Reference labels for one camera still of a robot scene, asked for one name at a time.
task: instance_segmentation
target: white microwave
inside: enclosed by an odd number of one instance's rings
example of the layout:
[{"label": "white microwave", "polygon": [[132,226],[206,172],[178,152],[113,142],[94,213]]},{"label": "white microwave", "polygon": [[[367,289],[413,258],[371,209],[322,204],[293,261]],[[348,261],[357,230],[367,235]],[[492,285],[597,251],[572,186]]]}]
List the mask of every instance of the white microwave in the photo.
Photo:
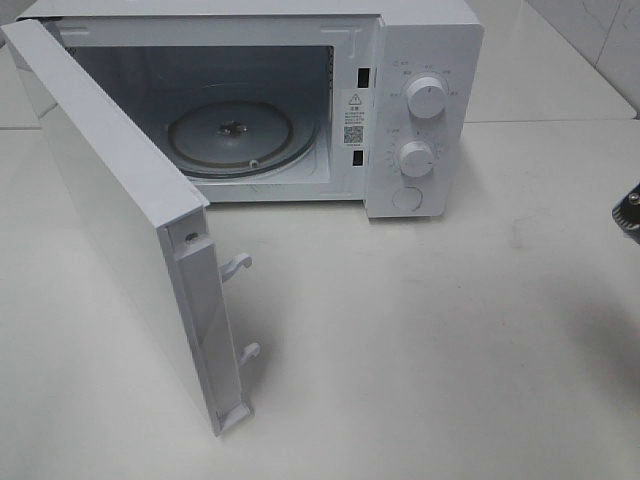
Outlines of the white microwave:
[{"label": "white microwave", "polygon": [[3,33],[79,214],[218,434],[249,414],[221,284],[250,257],[217,268],[204,208],[440,215],[483,28],[463,0],[40,0]]}]

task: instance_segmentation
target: white countertop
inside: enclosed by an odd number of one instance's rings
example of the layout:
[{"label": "white countertop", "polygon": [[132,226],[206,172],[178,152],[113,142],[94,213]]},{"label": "white countertop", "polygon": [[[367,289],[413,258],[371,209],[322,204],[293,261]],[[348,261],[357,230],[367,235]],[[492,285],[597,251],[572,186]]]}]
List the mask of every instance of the white countertop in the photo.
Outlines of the white countertop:
[{"label": "white countertop", "polygon": [[[631,119],[627,102],[521,0],[470,0],[485,41],[468,122]],[[0,50],[0,128],[37,127],[15,67]]]},{"label": "white countertop", "polygon": [[0,478],[632,479],[634,121],[470,124],[438,220],[209,211],[255,417],[216,439],[77,223],[38,131],[0,145]]}]

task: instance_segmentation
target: warning label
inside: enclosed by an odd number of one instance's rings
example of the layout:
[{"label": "warning label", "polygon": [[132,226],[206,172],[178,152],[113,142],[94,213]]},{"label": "warning label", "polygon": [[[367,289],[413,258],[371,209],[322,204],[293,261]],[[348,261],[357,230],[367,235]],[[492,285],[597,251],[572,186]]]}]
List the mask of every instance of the warning label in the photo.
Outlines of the warning label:
[{"label": "warning label", "polygon": [[365,143],[369,105],[367,89],[342,91],[343,143],[349,147],[361,147]]}]

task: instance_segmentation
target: control knob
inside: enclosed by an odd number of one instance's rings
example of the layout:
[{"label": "control knob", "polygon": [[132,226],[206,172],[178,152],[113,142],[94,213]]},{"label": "control knob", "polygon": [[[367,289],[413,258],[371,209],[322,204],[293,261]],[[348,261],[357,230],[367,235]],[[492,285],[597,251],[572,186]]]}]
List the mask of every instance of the control knob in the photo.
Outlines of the control knob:
[{"label": "control knob", "polygon": [[418,118],[433,118],[444,110],[447,101],[445,86],[436,77],[425,75],[413,80],[406,90],[407,104]]},{"label": "control knob", "polygon": [[400,171],[411,178],[420,178],[433,169],[435,155],[424,142],[409,142],[398,152]]}]

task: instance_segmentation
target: microwave door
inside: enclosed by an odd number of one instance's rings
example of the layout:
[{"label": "microwave door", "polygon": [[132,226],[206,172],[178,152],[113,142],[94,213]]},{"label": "microwave door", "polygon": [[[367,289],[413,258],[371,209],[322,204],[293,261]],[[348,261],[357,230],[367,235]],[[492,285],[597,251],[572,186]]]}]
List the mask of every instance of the microwave door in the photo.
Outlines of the microwave door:
[{"label": "microwave door", "polygon": [[90,240],[219,434],[250,413],[222,296],[250,257],[218,268],[208,201],[41,23],[3,33]]}]

